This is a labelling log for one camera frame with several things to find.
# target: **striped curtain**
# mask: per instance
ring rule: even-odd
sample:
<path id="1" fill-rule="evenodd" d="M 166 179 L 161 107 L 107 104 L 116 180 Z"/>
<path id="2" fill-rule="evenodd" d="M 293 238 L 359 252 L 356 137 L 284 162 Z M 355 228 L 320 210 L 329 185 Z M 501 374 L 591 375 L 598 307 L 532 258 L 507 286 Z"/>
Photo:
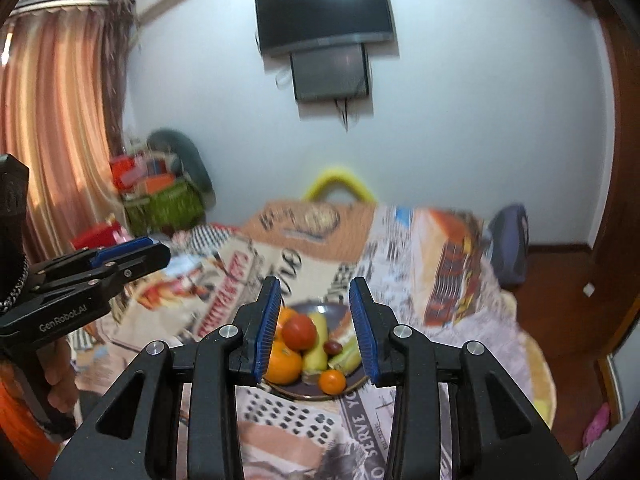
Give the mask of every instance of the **striped curtain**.
<path id="1" fill-rule="evenodd" d="M 24 249 L 32 263 L 70 250 L 70 240 L 111 213 L 102 98 L 104 7 L 19 15 L 0 29 L 0 153 L 30 170 Z"/>

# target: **metal bolt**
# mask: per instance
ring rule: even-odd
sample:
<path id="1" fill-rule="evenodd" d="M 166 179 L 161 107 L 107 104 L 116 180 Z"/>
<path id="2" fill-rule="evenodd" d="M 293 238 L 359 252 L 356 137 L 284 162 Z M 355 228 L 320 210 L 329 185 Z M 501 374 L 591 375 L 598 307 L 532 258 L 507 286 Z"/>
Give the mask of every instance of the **metal bolt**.
<path id="1" fill-rule="evenodd" d="M 235 325 L 225 325 L 220 327 L 220 335 L 222 337 L 233 337 L 238 333 L 238 327 Z"/>
<path id="2" fill-rule="evenodd" d="M 413 333 L 410 326 L 407 325 L 396 325 L 394 327 L 394 334 L 397 337 L 409 337 Z"/>
<path id="3" fill-rule="evenodd" d="M 466 349 L 473 355 L 484 354 L 484 345 L 479 341 L 470 341 L 466 344 Z"/>
<path id="4" fill-rule="evenodd" d="M 152 341 L 146 346 L 146 353 L 149 355 L 158 355 L 162 350 L 164 350 L 162 341 Z"/>

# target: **curtain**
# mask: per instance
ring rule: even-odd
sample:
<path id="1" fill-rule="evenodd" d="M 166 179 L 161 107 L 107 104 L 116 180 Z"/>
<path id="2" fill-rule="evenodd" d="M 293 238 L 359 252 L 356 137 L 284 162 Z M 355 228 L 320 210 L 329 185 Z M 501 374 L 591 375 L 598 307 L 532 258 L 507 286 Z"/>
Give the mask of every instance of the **curtain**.
<path id="1" fill-rule="evenodd" d="M 30 170 L 24 249 L 32 263 L 114 213 L 102 102 L 103 7 L 10 19 L 0 31 L 0 153 Z"/>
<path id="2" fill-rule="evenodd" d="M 109 0 L 102 40 L 102 92 L 107 144 L 112 156 L 121 155 L 122 111 L 127 84 L 129 32 L 133 26 L 133 1 Z"/>

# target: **plate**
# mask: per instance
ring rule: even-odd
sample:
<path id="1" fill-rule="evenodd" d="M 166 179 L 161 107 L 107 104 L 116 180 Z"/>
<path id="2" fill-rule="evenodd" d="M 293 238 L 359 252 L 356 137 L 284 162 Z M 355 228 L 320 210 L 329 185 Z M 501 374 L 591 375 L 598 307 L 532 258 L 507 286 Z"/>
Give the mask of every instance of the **plate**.
<path id="1" fill-rule="evenodd" d="M 320 312 L 326 317 L 326 325 L 329 329 L 329 333 L 332 330 L 338 328 L 342 318 L 347 313 L 349 308 L 345 304 L 341 303 L 323 303 L 322 301 L 305 301 L 303 303 L 288 304 L 289 308 L 292 308 L 299 314 L 311 314 L 312 312 Z M 364 373 L 362 364 L 356 368 L 353 374 L 347 377 L 347 387 L 340 394 L 347 394 L 353 390 L 361 387 L 367 382 L 368 377 Z M 302 379 L 298 379 L 295 383 L 281 386 L 280 384 L 273 384 L 269 381 L 265 381 L 271 388 L 274 389 L 283 397 L 294 400 L 329 400 L 334 399 L 337 396 L 327 395 L 322 392 L 320 386 L 317 384 L 305 384 Z"/>

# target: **gray box under television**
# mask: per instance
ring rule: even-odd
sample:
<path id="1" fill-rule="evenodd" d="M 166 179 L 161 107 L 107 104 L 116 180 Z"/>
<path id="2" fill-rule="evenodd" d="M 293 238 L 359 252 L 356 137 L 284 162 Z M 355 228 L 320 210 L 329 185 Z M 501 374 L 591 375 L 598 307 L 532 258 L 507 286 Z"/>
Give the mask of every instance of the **gray box under television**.
<path id="1" fill-rule="evenodd" d="M 344 100 L 369 95 L 367 54 L 362 44 L 292 52 L 296 101 Z"/>

